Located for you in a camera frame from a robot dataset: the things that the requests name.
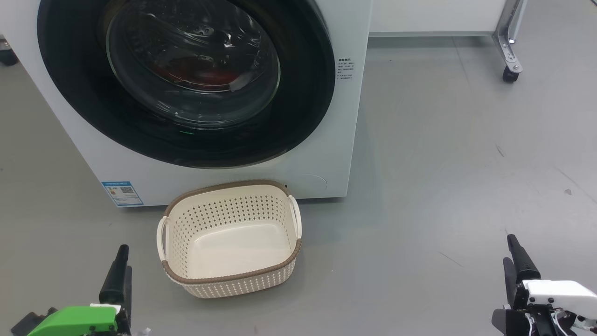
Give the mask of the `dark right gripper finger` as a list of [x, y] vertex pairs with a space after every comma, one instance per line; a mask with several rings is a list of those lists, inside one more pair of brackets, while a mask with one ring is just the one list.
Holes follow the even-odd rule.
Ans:
[[515, 270], [515, 283], [522, 283], [523, 280], [540, 280], [539, 270], [514, 234], [507, 235], [507, 244]]
[[503, 258], [503, 270], [505, 275], [505, 289], [507, 304], [510, 308], [514, 308], [516, 296], [516, 277], [517, 272], [513, 261], [510, 258]]

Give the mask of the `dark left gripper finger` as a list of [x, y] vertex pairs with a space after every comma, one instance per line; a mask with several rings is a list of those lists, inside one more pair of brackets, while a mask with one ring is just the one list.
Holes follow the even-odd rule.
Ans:
[[128, 266], [129, 246], [121, 245], [111, 264], [106, 279], [99, 293], [99, 302], [102, 304], [124, 304], [124, 279], [125, 267]]
[[125, 279], [124, 279], [124, 315], [126, 321], [126, 327], [132, 326], [132, 266], [125, 267]]

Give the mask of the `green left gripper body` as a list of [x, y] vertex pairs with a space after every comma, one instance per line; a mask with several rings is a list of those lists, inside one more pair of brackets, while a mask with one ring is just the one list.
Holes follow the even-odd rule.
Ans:
[[132, 336], [126, 309], [114, 304], [50, 308], [32, 323], [27, 336]]

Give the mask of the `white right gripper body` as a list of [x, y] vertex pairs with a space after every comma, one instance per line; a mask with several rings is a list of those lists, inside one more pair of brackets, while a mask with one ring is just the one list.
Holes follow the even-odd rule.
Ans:
[[571, 280], [523, 280], [507, 288], [508, 303], [491, 324], [504, 336], [575, 336], [597, 332], [596, 293]]

